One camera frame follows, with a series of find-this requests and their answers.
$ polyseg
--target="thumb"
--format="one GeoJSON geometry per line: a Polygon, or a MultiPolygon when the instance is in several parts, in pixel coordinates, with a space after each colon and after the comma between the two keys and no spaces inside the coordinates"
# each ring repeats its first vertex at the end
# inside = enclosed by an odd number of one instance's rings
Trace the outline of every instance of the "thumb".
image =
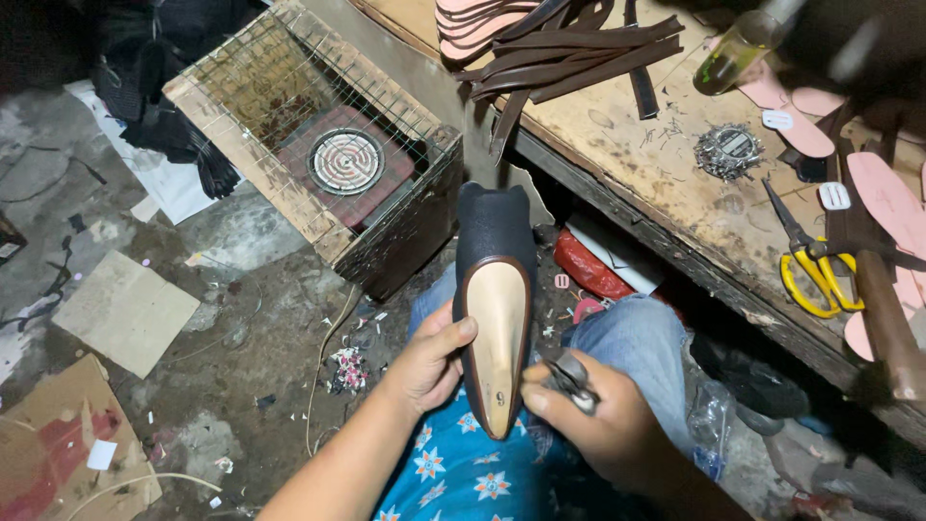
{"type": "Polygon", "coordinates": [[[532,413],[544,418],[577,445],[591,430],[592,419],[582,413],[572,400],[554,390],[537,384],[524,384],[521,386],[521,397],[532,413]]]}
{"type": "Polygon", "coordinates": [[[463,320],[444,326],[437,332],[437,335],[431,337],[428,341],[428,352],[435,357],[445,357],[454,352],[454,349],[462,348],[472,342],[476,334],[479,333],[479,325],[473,317],[466,317],[463,320]]]}

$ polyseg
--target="yellow-handled scissors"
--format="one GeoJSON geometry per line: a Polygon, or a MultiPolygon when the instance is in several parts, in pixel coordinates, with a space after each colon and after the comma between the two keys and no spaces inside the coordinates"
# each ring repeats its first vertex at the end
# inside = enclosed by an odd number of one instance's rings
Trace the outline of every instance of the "yellow-handled scissors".
{"type": "Polygon", "coordinates": [[[791,211],[788,210],[788,207],[784,206],[782,199],[771,189],[769,180],[763,179],[762,184],[765,185],[766,191],[769,192],[771,205],[775,208],[775,212],[778,214],[778,218],[782,221],[782,225],[784,226],[784,231],[787,232],[788,238],[790,239],[788,248],[791,249],[791,255],[782,255],[781,268],[784,287],[788,290],[791,298],[794,299],[800,307],[820,318],[832,318],[840,311],[859,311],[865,309],[865,304],[861,299],[853,301],[846,295],[843,289],[839,287],[839,283],[836,281],[836,275],[832,272],[832,266],[830,265],[828,255],[836,255],[845,262],[845,265],[852,270],[852,273],[856,272],[855,258],[848,253],[828,253],[826,239],[824,237],[818,237],[817,240],[814,240],[810,235],[807,235],[804,228],[802,228],[801,225],[797,223],[794,216],[791,215],[791,211]],[[801,293],[801,290],[797,287],[797,283],[795,282],[795,275],[791,271],[792,259],[797,259],[797,263],[804,268],[807,275],[809,275],[814,284],[817,285],[820,293],[823,294],[823,297],[826,298],[830,306],[828,310],[821,309],[801,293]]]}

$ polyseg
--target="wooden hammer handle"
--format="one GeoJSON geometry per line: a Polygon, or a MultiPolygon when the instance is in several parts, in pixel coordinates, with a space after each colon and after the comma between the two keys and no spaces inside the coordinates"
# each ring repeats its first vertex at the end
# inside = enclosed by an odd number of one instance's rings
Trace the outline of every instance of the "wooden hammer handle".
{"type": "Polygon", "coordinates": [[[884,260],[862,250],[856,267],[865,328],[875,355],[887,364],[892,394],[898,400],[926,400],[926,356],[917,347],[884,260]]]}

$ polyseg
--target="jeans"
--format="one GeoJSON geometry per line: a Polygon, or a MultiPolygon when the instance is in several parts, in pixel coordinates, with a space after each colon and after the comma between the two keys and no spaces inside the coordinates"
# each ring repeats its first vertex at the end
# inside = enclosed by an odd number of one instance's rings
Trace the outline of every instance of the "jeans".
{"type": "MultiPolygon", "coordinates": [[[[412,303],[408,337],[421,321],[437,311],[457,291],[455,265],[412,303]]],[[[647,295],[618,300],[609,310],[595,313],[577,326],[569,347],[626,373],[643,392],[650,409],[682,452],[693,442],[685,424],[685,387],[682,344],[685,331],[675,312],[647,295]]]]}

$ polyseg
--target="wooden crate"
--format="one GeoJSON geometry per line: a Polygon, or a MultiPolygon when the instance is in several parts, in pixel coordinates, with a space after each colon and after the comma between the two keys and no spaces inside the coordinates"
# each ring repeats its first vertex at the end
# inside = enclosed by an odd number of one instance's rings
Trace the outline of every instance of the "wooden crate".
{"type": "Polygon", "coordinates": [[[269,8],[164,94],[337,273],[375,298],[396,291],[450,236],[463,170],[459,132],[298,2],[269,8]],[[413,184],[362,231],[332,211],[340,199],[324,202],[331,196],[278,157],[313,117],[340,106],[363,114],[415,161],[413,184]]]}

